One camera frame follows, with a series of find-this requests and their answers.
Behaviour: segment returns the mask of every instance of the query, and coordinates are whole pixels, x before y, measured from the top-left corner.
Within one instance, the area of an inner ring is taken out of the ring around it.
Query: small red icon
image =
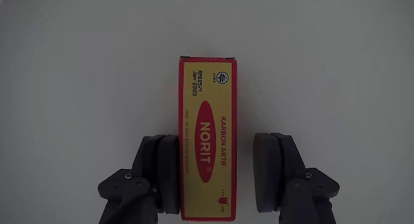
[[[222,205],[227,205],[228,204],[227,197],[220,197],[219,198],[219,203],[222,204]]]

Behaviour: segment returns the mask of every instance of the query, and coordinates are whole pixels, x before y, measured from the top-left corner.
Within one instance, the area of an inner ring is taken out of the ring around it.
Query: white table
[[[237,223],[277,223],[252,167],[271,131],[340,183],[338,223],[410,223],[413,2],[5,0],[0,223],[97,223],[98,183],[178,132],[180,55],[238,60]]]

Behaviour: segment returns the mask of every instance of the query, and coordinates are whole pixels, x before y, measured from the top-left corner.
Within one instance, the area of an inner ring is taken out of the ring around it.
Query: cardboard box
[[[234,58],[181,57],[179,140],[181,216],[233,221],[236,210]]]

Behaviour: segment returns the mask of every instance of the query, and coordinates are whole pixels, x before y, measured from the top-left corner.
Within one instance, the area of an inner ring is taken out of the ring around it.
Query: logo
[[[222,205],[227,205],[228,204],[228,198],[227,197],[220,197],[218,202]]]
[[[226,72],[219,72],[217,74],[217,81],[220,84],[225,84],[228,81],[228,74]]]
[[[207,183],[213,174],[215,160],[215,124],[212,107],[204,101],[195,126],[195,159],[201,180]]]

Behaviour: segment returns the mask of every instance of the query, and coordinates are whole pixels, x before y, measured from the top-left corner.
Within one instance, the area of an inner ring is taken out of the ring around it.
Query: black plastic part
[[[162,208],[166,214],[180,213],[179,138],[168,135],[158,145],[157,175]]]
[[[178,214],[178,136],[144,137],[131,169],[121,169],[98,186],[108,200],[100,224],[152,224],[157,212]]]
[[[108,201],[121,201],[125,192],[130,169],[120,169],[98,185],[99,195]]]
[[[253,143],[253,169],[256,207],[259,212],[272,212],[279,205],[276,199],[281,177],[281,153],[277,138],[258,133]]]
[[[132,177],[144,177],[151,183],[157,181],[157,150],[165,135],[144,137],[132,164]]]
[[[329,200],[316,202],[315,207],[318,212],[319,224],[336,224],[332,204]]]
[[[109,186],[106,185],[106,182],[107,180],[102,182],[100,187],[98,187],[98,189],[102,190],[100,191],[100,194],[105,195],[106,189],[109,188]],[[137,204],[151,207],[151,209],[155,212],[155,215],[157,215],[155,194],[150,191],[150,188],[150,183],[144,178],[128,179],[126,183],[123,183],[122,199],[116,201],[108,199],[108,203],[105,206],[105,210],[99,224],[136,223],[141,217],[135,217],[135,219],[130,218],[128,220],[125,219],[124,221],[123,219],[126,216],[134,216],[132,213],[141,212],[140,209],[134,209],[133,212],[130,212],[132,208],[136,208]]]
[[[292,179],[286,185],[280,210],[280,224],[319,224],[311,190],[303,179]]]
[[[293,178],[304,179],[306,175],[305,164],[303,163],[302,157],[300,156],[292,136],[280,133],[271,133],[271,135],[278,139],[281,146],[281,163],[284,180],[289,181]]]
[[[253,161],[259,212],[280,210],[282,224],[336,223],[329,199],[339,184],[316,168],[305,169],[291,136],[258,133]]]
[[[307,168],[306,172],[310,175],[307,182],[309,183],[313,199],[317,201],[326,200],[338,195],[339,184],[335,180],[316,168]]]

